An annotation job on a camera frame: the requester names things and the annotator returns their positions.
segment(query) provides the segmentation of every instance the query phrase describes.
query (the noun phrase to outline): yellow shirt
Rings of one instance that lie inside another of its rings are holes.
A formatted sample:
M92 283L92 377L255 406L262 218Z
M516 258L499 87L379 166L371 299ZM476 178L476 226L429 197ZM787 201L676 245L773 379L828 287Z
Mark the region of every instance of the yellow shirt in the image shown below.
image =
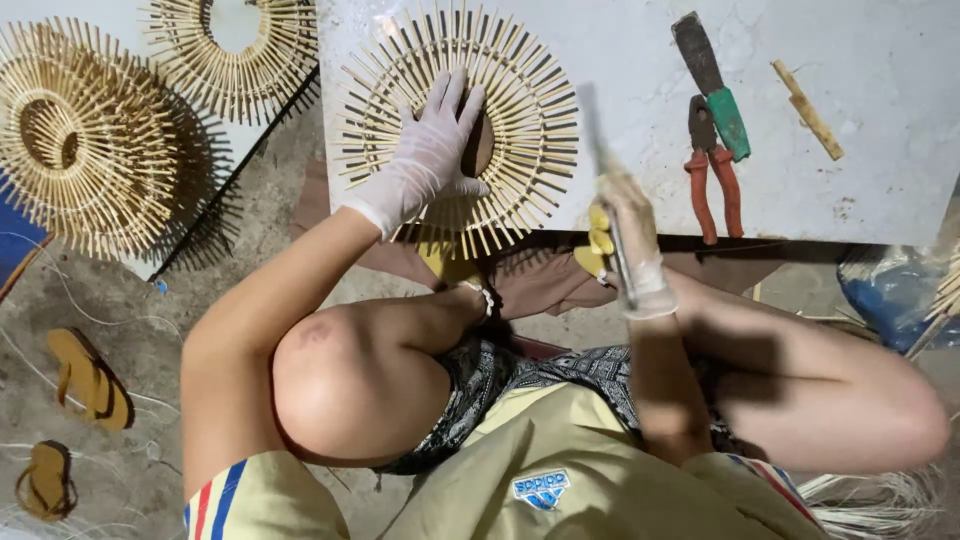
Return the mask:
M561 383L501 398L384 538L825 538L792 489L727 454L660 461L599 395ZM191 540L349 538L332 496L286 452L224 471L185 514Z

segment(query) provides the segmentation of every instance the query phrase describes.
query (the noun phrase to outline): concrete floor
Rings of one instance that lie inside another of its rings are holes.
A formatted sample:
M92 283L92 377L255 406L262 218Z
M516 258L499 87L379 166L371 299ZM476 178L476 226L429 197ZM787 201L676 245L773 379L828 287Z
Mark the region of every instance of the concrete floor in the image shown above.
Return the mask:
M207 241L192 250L162 278L161 293L117 264L65 253L55 242L50 254L74 300L89 315L119 325L101 325L82 316L63 293L51 259L34 262L0 305L0 329L15 347L0 339L0 538L31 531L40 538L65 538L86 531L92 538L182 538L180 430L177 407L180 339L153 315L169 320L181 334L225 291L289 243L287 224L311 156L324 152L319 104L276 129L240 175L223 212L228 244ZM808 315L836 315L844 302L832 265L787 264L763 285L762 301ZM336 287L328 305L422 294L425 288L401 279L354 268ZM134 398L135 425L107 434L60 408L54 390L21 358L53 379L58 364L47 352L45 333L57 327L81 329L131 392L161 402ZM574 310L561 317L540 315L516 321L517 333L570 348L622 342L624 326L614 306ZM934 375L950 410L960 405L957 355L932 355L922 361ZM25 467L29 446L56 439L76 457L73 478L79 505L55 527L18 517L12 486ZM388 525L410 489L409 479L379 479L366 470L315 469L333 492L354 538L373 538ZM957 501L950 504L954 510ZM933 537L946 538L943 534Z

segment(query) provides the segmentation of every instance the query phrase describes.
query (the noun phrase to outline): green-handled tool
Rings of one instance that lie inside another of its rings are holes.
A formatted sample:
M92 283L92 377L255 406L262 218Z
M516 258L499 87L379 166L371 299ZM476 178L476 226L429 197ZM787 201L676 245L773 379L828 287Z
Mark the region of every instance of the green-handled tool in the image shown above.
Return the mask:
M736 107L733 94L723 85L720 67L713 55L713 47L707 31L700 24L696 12L685 16L673 25L673 38L677 42L680 54L684 56L686 67L700 92L707 97L707 105L713 113L717 133L727 148L733 152L733 161L750 156L750 140L743 118Z

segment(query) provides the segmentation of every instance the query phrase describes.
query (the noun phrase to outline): leg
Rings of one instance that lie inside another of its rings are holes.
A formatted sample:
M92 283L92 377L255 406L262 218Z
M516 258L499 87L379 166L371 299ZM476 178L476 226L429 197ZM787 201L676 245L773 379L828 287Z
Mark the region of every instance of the leg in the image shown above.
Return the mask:
M432 357L453 348L484 314L461 286L415 298L324 309L293 327L274 357L281 429L308 461L387 464L441 417L450 378Z
M947 415L902 356L675 273L691 353L734 369L715 400L733 431L796 471L875 473L926 463L946 445Z

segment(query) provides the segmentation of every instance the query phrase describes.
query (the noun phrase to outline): glove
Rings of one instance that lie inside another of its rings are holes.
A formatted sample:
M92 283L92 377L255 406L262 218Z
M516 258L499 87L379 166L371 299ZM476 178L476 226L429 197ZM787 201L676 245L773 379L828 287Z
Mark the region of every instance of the glove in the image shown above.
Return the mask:
M390 163L347 192L343 206L366 216L384 240L436 199L490 193L486 184L460 172L470 131L486 99L483 86L475 86L458 120L466 83L464 67L452 75L441 72L419 120L409 105L400 107L402 130Z
M657 244L657 223L650 200L634 182L633 176L618 163L600 179L600 200L612 211L608 216L600 207L590 208L590 247L596 254L609 256L613 243L606 230L616 220L628 268L619 268L620 300L628 319L655 319L677 310L677 295L663 275L663 256ZM625 272L629 272L629 282Z

